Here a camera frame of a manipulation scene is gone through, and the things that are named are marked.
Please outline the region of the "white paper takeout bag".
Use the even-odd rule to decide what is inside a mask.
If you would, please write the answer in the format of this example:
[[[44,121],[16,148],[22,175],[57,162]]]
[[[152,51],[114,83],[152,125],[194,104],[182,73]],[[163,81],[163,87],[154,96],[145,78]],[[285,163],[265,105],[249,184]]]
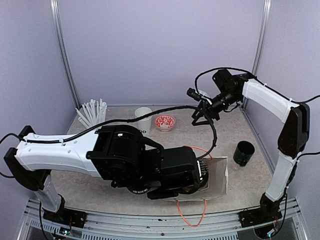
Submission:
[[[212,156],[203,158],[209,167],[209,179],[205,187],[200,187],[198,191],[193,194],[179,194],[177,197],[173,197],[170,200],[176,202],[177,211],[182,220],[192,228],[199,227],[205,218],[207,213],[208,201],[226,196],[228,194],[228,157],[227,156]],[[197,224],[191,224],[183,215],[180,203],[183,202],[203,202],[203,213]]]

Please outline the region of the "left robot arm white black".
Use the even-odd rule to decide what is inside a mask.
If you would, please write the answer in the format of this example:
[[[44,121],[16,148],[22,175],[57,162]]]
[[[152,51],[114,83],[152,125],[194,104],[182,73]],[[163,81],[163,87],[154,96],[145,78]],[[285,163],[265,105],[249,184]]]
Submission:
[[[27,125],[4,161],[23,187],[36,193],[57,221],[70,218],[51,184],[51,171],[81,173],[110,181],[151,200],[193,194],[204,182],[202,164],[188,146],[164,148],[130,125],[103,126],[74,135],[38,135]]]

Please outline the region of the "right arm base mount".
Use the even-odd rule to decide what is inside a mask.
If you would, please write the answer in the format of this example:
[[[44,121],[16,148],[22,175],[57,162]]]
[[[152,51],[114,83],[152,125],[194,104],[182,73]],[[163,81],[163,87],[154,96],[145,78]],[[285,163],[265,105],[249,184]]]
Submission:
[[[239,212],[238,216],[241,227],[246,228],[281,219],[282,213],[280,210],[280,203],[280,200],[273,202],[268,198],[261,199],[258,208]]]

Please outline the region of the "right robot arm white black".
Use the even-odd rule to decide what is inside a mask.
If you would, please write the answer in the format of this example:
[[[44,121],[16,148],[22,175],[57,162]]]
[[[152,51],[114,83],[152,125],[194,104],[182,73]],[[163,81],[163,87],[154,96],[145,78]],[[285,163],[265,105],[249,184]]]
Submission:
[[[276,116],[283,128],[277,140],[278,159],[272,180],[260,199],[256,218],[266,222],[278,211],[280,202],[295,176],[298,158],[305,149],[310,136],[310,108],[305,102],[289,99],[262,83],[251,72],[240,69],[231,74],[232,67],[212,69],[212,80],[220,93],[211,98],[197,86],[189,88],[186,94],[197,101],[198,110],[192,115],[194,126],[206,125],[219,120],[219,113],[244,99],[249,99]]]

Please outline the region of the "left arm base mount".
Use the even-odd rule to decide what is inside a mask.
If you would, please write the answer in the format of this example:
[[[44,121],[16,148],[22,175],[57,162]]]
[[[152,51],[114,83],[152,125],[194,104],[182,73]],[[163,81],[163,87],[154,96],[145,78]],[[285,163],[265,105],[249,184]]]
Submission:
[[[65,202],[65,199],[61,196],[61,203],[57,212],[44,210],[43,218],[54,223],[83,229],[87,219],[87,213],[80,210],[66,208]]]

